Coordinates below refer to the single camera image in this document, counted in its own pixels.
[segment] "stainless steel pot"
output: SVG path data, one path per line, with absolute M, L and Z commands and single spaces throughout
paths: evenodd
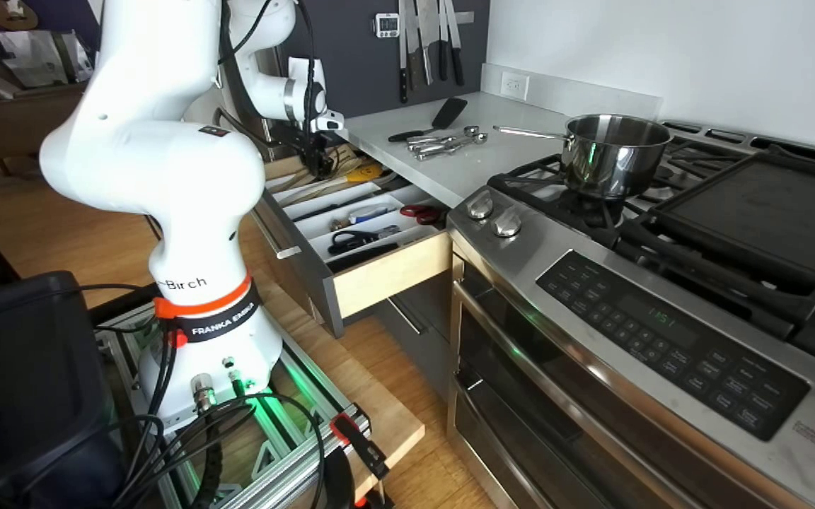
M 581 117 L 569 121 L 560 161 L 573 191 L 621 202 L 652 185 L 669 141 L 672 134 L 656 121 Z

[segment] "stove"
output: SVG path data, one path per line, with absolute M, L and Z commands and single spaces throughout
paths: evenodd
M 451 216 L 457 261 L 649 422 L 815 504 L 815 151 L 669 130 L 625 202 L 569 191 L 560 155 L 490 178 Z

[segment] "oven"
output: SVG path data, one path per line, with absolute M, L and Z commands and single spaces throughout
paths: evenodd
M 815 356 L 546 216 L 451 216 L 447 432 L 495 507 L 815 507 Z

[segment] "open drawer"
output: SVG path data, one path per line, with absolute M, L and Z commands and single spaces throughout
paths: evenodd
M 451 270 L 447 233 L 402 212 L 434 203 L 409 181 L 297 185 L 297 175 L 297 158 L 267 167 L 267 193 L 256 206 L 262 240 L 272 277 L 334 336 L 347 331 L 347 318 Z M 378 233 L 381 240 L 331 254 L 334 236 L 352 229 Z

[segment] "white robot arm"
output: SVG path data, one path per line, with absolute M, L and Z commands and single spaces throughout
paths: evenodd
M 280 45 L 291 28 L 294 0 L 231 0 L 231 41 L 246 41 L 235 59 L 253 106 L 267 118 L 331 118 L 344 127 L 324 97 L 314 100 L 318 118 L 310 118 L 304 79 L 256 68 L 256 52 Z M 141 376 L 147 397 L 163 403 L 168 430 L 197 420 L 197 383 L 222 393 L 235 372 L 263 389 L 280 356 L 280 336 L 257 307 L 235 237 L 263 193 L 262 154 L 240 134 L 181 121 L 215 82 L 219 34 L 222 0 L 109 0 L 96 73 L 74 117 L 41 151 L 45 181 L 65 199 L 153 216 L 163 227 L 151 254 L 165 298 L 156 309 L 184 333 L 177 336 L 165 397 L 160 348 Z

